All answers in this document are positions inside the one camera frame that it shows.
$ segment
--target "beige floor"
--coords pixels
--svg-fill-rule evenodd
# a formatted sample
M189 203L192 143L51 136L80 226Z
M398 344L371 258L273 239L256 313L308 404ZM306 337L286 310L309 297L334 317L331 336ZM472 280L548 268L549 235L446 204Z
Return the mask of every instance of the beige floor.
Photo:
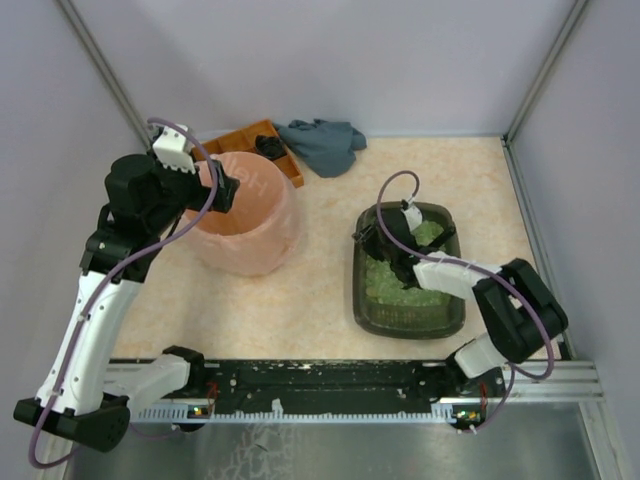
M464 258L532 260L498 138L371 139L341 177L321 179L301 167L305 233L293 258L266 277L243 278L205 267L184 241L165 248L128 312L114 357L155 357L176 344L208 358L445 358L484 331L475 305L467 305L459 333L432 341L371 335L351 313L355 220L400 169L419 174L419 201L452 213ZM411 182L396 181L386 199L406 197Z

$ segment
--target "green shredded material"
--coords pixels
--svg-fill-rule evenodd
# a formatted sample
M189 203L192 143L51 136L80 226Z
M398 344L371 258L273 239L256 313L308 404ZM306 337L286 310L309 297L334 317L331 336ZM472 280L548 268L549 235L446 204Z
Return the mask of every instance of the green shredded material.
M436 222L423 222L412 233L421 246L429 245L444 229ZM431 307L447 304L451 298L446 293L410 288L403 284L389 268L387 262L378 262L367 255L365 262L366 294L372 301L382 305L406 307Z

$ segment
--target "gray cloth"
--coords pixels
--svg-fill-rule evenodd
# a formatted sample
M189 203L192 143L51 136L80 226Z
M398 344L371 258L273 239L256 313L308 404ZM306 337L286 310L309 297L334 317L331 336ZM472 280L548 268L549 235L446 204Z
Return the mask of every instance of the gray cloth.
M282 141L321 177L337 177L351 168L354 150L367 148L367 139L349 122L313 123L294 120L288 127L276 125Z

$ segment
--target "dark green tray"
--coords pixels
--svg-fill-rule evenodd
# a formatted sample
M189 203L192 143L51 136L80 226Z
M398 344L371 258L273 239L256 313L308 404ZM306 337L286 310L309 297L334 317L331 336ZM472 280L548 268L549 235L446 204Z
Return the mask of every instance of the dark green tray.
M422 212L423 220L440 224L443 229L454 225L449 211L431 203L415 204ZM400 202L385 202L383 209L399 208ZM376 216L375 205L358 217L356 231L372 223ZM384 305L372 302L366 295L367 254L360 244L354 244L353 251L353 313L358 325L376 335L394 338L434 339L449 337L464 325L464 300L447 296L441 305L426 307L406 307ZM444 251L455 257L460 256L458 235L445 243Z

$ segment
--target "purple cable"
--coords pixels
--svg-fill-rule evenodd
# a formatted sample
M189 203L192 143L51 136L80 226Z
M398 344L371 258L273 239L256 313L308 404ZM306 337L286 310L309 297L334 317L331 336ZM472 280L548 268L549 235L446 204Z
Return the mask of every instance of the purple cable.
M485 268L479 267L477 265L474 265L471 262L468 262L466 260L462 260L460 258L444 258L444 259L443 258L431 258L428 255L425 255L425 254L420 253L420 252L416 252L416 251L410 249L409 247L403 245L400 241L398 241L391 234L391 232L389 231L389 229L387 228L387 226L384 223L384 219L382 218L382 197L384 196L384 192L387 189L387 187L389 186L389 184L393 180L395 180L397 177L399 177L401 175L410 175L415 179L416 188L414 189L413 194L411 195L412 197L415 197L418 194L418 191L420 190L420 178L418 177L418 175L415 172L412 172L411 170L400 170L399 172L394 173L382 185L382 188L380 189L380 193L378 194L378 200L376 202L376 214L377 214L377 217L378 217L378 223L380 224L380 228L382 228L382 231L389 238L389 240L391 240L391 242L396 247L398 247L399 249L409 253L410 255L414 255L414 256L420 258L421 260L426 260L427 262L442 262L442 263L448 263L448 264L451 264L451 265L459 265L461 267L468 268L469 270L473 270L474 272L480 273L482 275L485 275L485 276L495 280L507 292L509 292L509 294L513 295L516 299L518 299L518 301L520 301L520 303L522 304L524 309L527 311L527 313L531 317L531 320L533 320L533 323L536 325L536 328L540 332L540 336L542 337L542 340L544 341L544 346L545 346L545 349L547 351L547 369L544 371L544 373L542 373L540 375L536 375L534 373L530 373L530 372L527 372L526 370L521 369L520 367L518 367L517 365L514 365L513 363L509 363L509 367L511 368L511 378L510 378L509 384L508 384L508 386L507 386L507 388L505 390L505 394L502 397L502 400L500 400L500 402L498 403L498 405L494 409L494 411L491 414L491 416L489 418L487 418L482 425L480 425L478 428L476 428L476 431L477 430L481 430L482 428L486 427L487 425L489 425L493 421L493 418L495 417L496 413L505 404L507 398L509 397L509 394L511 393L511 390L513 389L513 384L515 382L515 372L516 371L518 371L522 375L524 375L526 377L529 377L529 378L532 378L534 380L545 380L545 379L549 378L549 376L551 375L551 372L553 372L553 368L554 368L554 364L555 364L554 355L553 355L553 347L551 346L551 339L549 338L549 334L547 333L547 330L544 328L544 325L542 324L542 320L540 320L540 317L538 316L536 311L533 309L531 304L527 301L527 299L518 290L516 290L516 288L513 285L511 285L508 281L506 281L500 275L497 275L497 274L495 274L495 273L493 273L493 272L491 272L491 271L489 271L489 270L487 270Z
M109 283L111 283L111 280L113 280L113 278L118 273L120 273L122 269L127 267L129 264L135 262L136 260L139 260L140 258L144 257L145 255L148 255L151 252L155 252L156 250L182 237L185 233L191 230L202 219L202 217L205 216L205 214L209 211L209 207L211 207L211 205L213 204L213 200L215 199L215 196L216 196L216 192L218 189L218 177L216 174L216 168L213 161L211 160L211 157L209 156L209 153L202 146L202 144L198 142L198 140L196 140L196 138L193 135L191 135L188 131L179 127L175 123L169 122L168 120L163 120L162 118L158 118L158 117L151 117L147 120L147 123L149 125L161 125L161 126L168 127L175 130L179 134L183 135L187 140L189 140L189 142L191 142L198 149L198 151L203 156L203 158L206 159L207 164L209 166L209 173L211 174L211 185L212 185L211 192L209 193L209 196L207 197L207 200L205 201L202 209L200 209L200 211L193 218L193 220L191 220L187 225L185 225L184 228L174 233L173 235L165 238L164 240L154 243L153 245L150 245L147 248L144 248L139 252L134 253L133 255L125 258L120 263L118 263L115 267L113 267L109 271L109 273L107 273L107 275L102 279L102 281L98 284L98 286L93 291L93 293L89 296L89 299L87 300L86 305L80 312L80 318L82 319L86 319L89 316L89 313L91 312L91 309L93 308L93 305L95 304L96 300L102 293L102 290L104 290L104 288L107 285L109 285ZM73 333L71 334L71 338L69 340L69 345L67 346L67 351L65 352L64 357L62 358L62 363L60 364L60 370L58 372L58 376L56 377L56 381L53 384L54 392L60 391L60 387L64 382L64 376L67 373L67 370L69 369L69 363L71 362L71 358L73 357L73 353L78 343L78 339L80 338L80 332L82 331L83 325L84 325L84 321L78 321L76 323L75 328L73 329ZM75 449L72 452L65 455L64 457L59 458L58 460L55 460L50 463L42 463L36 458L36 447L38 445L38 438L40 437L40 432L42 431L42 427L44 426L44 423L47 420L49 413L53 409L53 404L56 401L56 397L57 395L51 395L49 397L49 401L45 405L44 410L42 411L42 414L38 419L38 422L33 428L33 433L31 434L31 440L29 442L29 463L34 468L45 469L45 468L56 467L66 462L67 460L69 460L73 456L73 454L75 454L77 451L77 449Z

